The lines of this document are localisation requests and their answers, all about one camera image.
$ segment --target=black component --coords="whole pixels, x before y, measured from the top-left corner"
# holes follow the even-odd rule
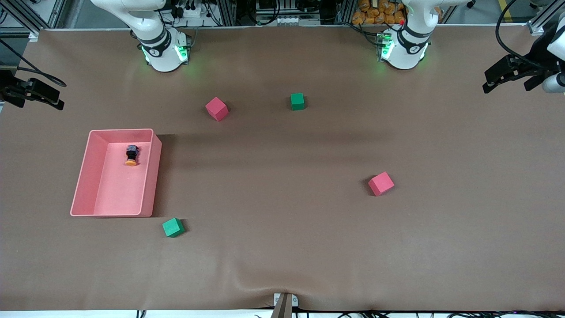
[[[151,44],[156,43],[154,40],[147,41],[147,42],[140,40],[141,44],[143,44],[143,48],[145,49],[145,52],[149,53],[152,57],[160,57],[161,55],[163,55],[163,52],[165,51],[165,49],[168,48],[169,45],[171,44],[171,40],[172,40],[171,33],[167,29],[164,29],[164,31],[165,31],[164,36],[166,36],[166,38],[161,44],[159,44],[157,46],[148,46],[147,45],[148,42],[151,42]]]
[[[182,7],[173,8],[171,15],[173,16],[173,19],[182,18],[182,16],[184,15],[184,10],[182,9]]]
[[[256,25],[266,25],[274,22],[277,19],[279,13],[281,12],[280,0],[259,0],[259,8],[273,8],[273,16],[267,22],[259,22],[255,19],[255,1],[256,0],[247,0],[247,16],[249,17],[249,20],[251,20],[251,22]]]
[[[565,74],[564,73],[557,74],[557,77],[555,78],[555,80],[557,81],[557,84],[559,84],[559,86],[565,87]]]
[[[433,31],[428,32],[428,33],[418,33],[414,30],[412,30],[411,28],[408,27],[408,24],[404,24],[404,29],[403,31],[406,31],[408,34],[410,34],[413,37],[419,37],[419,38],[427,38],[430,35],[432,35]]]
[[[320,10],[319,0],[295,0],[294,6],[302,12],[311,13]]]
[[[21,56],[20,53],[18,53],[16,50],[14,50],[14,48],[12,48],[10,45],[8,45],[8,43],[4,42],[3,39],[0,38],[0,43],[5,46],[8,50],[10,50],[12,53],[16,54],[22,61],[24,61],[27,65],[31,66],[31,68],[25,68],[25,67],[20,67],[18,66],[18,70],[19,71],[26,71],[26,72],[31,72],[31,73],[35,73],[35,74],[39,74],[42,75],[43,77],[45,77],[46,79],[52,81],[53,83],[61,86],[61,87],[67,87],[67,84],[65,82],[63,82],[62,80],[60,80],[59,78],[56,78],[55,76],[51,75],[51,74],[47,74],[45,72],[42,72],[39,68],[37,68],[35,65],[31,64],[30,61],[28,61],[26,58],[24,58],[23,56]]]
[[[490,93],[500,84],[527,76],[531,76],[531,78],[524,82],[524,88],[526,91],[531,91],[549,76],[561,72],[563,61],[547,50],[547,46],[555,36],[556,29],[557,25],[554,25],[544,32],[523,58],[508,54],[486,70],[486,83],[483,84],[485,94]]]
[[[39,101],[58,110],[63,110],[65,105],[59,99],[58,90],[36,78],[20,80],[9,70],[0,70],[0,93],[4,101],[20,108],[24,107],[26,100]]]
[[[323,0],[320,5],[320,23],[334,24],[337,15],[336,0]]]
[[[218,19],[216,18],[216,16],[214,15],[214,12],[212,11],[212,8],[210,7],[211,3],[215,3],[215,0],[203,0],[202,4],[204,5],[204,7],[206,8],[207,14],[206,16],[208,18],[212,18],[212,21],[214,21],[214,23],[218,26],[221,27],[221,23],[220,21],[218,21]]]
[[[408,54],[417,54],[418,52],[420,52],[425,45],[428,43],[428,39],[426,38],[424,42],[422,43],[413,43],[408,41],[404,35],[402,34],[402,31],[398,32],[398,43],[406,49],[406,52]]]
[[[135,160],[137,158],[137,151],[129,150],[125,152],[125,155],[128,157],[128,160]]]

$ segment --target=green cube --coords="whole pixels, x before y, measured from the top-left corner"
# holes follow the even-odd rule
[[[165,230],[165,235],[170,238],[177,237],[184,233],[184,227],[181,221],[176,217],[163,223],[163,230]]]
[[[304,109],[304,95],[302,93],[295,93],[290,95],[290,108],[292,110]]]

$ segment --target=metal bracket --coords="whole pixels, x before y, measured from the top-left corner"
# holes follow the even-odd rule
[[[531,20],[528,21],[527,26],[528,26],[528,29],[529,29],[531,35],[533,35],[533,36],[544,35],[544,28],[543,27],[535,28],[533,26]]]
[[[544,25],[558,13],[558,10],[565,6],[565,0],[553,0],[543,10],[528,21],[528,28],[531,35],[544,34]]]
[[[28,36],[29,42],[37,42],[38,36],[37,34],[30,33]]]
[[[292,297],[292,307],[298,307],[298,297],[296,297],[295,295],[290,295]],[[273,306],[277,305],[277,302],[279,302],[279,298],[281,297],[280,293],[276,293],[274,296],[274,300],[273,300]]]
[[[275,309],[273,310],[271,318],[292,318],[294,302],[296,302],[296,306],[298,307],[298,298],[294,295],[287,293],[275,294]]]

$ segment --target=pink cube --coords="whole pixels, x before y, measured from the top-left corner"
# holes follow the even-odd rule
[[[210,113],[210,115],[218,122],[224,119],[224,117],[229,113],[228,107],[217,97],[214,97],[214,99],[206,105],[206,109],[208,110],[208,113]]]
[[[390,179],[388,173],[383,172],[378,176],[372,178],[371,181],[369,181],[369,186],[376,196],[380,196],[381,194],[392,189],[392,187],[394,187],[394,183]]]

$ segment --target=green led light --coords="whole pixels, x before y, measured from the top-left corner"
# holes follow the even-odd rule
[[[392,49],[394,49],[394,41],[390,40],[389,43],[387,45],[385,45],[385,47],[383,48],[383,58],[389,58],[390,57],[390,52],[392,52]]]
[[[424,46],[424,48],[422,49],[422,55],[420,55],[420,59],[423,59],[425,56],[425,50],[428,48],[428,44],[426,43],[426,45]]]
[[[184,47],[182,47],[182,46],[179,47],[179,46],[176,46],[176,45],[175,45],[175,51],[176,51],[176,53],[177,53],[177,55],[179,56],[179,59],[180,59],[181,61],[185,61],[185,60],[186,60],[186,56],[187,56],[186,48],[184,48]]]
[[[141,50],[143,51],[143,54],[145,55],[145,60],[147,61],[147,63],[149,63],[149,56],[147,55],[147,51],[145,50],[145,48],[142,46]]]

